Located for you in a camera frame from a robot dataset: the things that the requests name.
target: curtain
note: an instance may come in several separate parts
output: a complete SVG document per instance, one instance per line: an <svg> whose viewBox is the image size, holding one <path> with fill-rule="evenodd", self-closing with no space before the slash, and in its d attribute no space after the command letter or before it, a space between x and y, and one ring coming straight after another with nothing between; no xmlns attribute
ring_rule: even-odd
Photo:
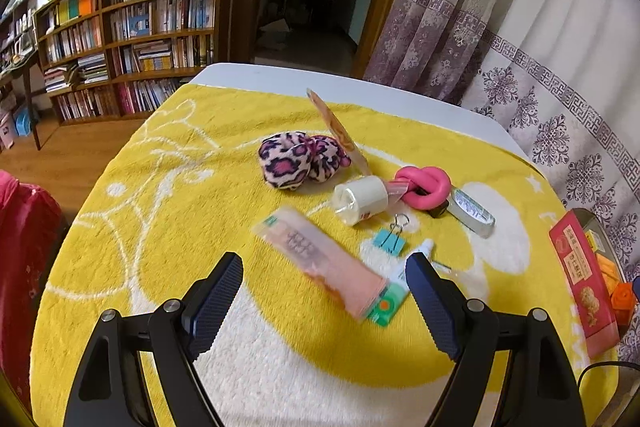
<svg viewBox="0 0 640 427"><path fill-rule="evenodd" d="M640 275L640 0L395 0L365 79L498 121ZM640 359L638 310L620 344Z"/></svg>

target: table leg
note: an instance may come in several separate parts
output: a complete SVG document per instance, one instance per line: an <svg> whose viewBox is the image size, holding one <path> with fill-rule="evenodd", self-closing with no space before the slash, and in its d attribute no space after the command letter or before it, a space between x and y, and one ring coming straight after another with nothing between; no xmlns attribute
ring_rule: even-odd
<svg viewBox="0 0 640 427"><path fill-rule="evenodd" d="M22 79L24 80L24 95L27 98L27 111L29 113L29 121L31 122L31 132L33 140L36 142L36 149L40 150L40 138L38 138L38 130L36 128L36 119L33 118L33 103L31 102L31 73L30 68L24 68Z"/></svg>

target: orange block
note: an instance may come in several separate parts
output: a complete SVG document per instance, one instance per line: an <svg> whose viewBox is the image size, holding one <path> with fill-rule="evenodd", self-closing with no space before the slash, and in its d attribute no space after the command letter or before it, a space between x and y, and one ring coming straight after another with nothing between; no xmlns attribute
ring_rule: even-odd
<svg viewBox="0 0 640 427"><path fill-rule="evenodd" d="M78 0L80 16L91 13L91 0Z"/></svg>
<svg viewBox="0 0 640 427"><path fill-rule="evenodd" d="M636 307L636 296L630 282L620 283L611 294L611 305L618 325L628 326Z"/></svg>

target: small bottle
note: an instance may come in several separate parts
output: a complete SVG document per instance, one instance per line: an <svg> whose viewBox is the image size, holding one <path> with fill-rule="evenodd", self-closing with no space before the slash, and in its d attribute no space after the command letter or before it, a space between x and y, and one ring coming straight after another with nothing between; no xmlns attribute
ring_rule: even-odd
<svg viewBox="0 0 640 427"><path fill-rule="evenodd" d="M480 203L456 187L451 187L447 201L449 201L447 210L463 225L485 239L491 235L494 230L495 217Z"/></svg>

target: bookshelf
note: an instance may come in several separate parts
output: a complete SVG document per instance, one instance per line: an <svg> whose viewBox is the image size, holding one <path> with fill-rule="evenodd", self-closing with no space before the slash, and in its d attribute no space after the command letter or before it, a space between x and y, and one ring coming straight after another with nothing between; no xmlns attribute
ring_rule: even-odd
<svg viewBox="0 0 640 427"><path fill-rule="evenodd" d="M60 125L147 118L207 65L229 60L232 0L51 0L35 14Z"/></svg>

